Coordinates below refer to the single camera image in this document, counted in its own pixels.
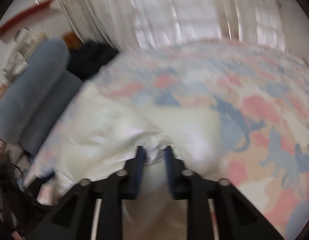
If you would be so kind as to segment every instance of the blue cushion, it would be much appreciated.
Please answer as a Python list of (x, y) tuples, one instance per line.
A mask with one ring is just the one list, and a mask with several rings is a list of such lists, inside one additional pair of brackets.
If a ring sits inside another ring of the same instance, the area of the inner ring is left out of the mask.
[(36, 155), (60, 115), (78, 92), (82, 81), (66, 71), (54, 86), (44, 103), (25, 128), (20, 138), (21, 146)]
[(69, 62), (69, 50), (61, 39), (42, 43), (28, 60), (27, 69), (0, 99), (0, 137), (18, 143), (31, 118), (61, 78)]

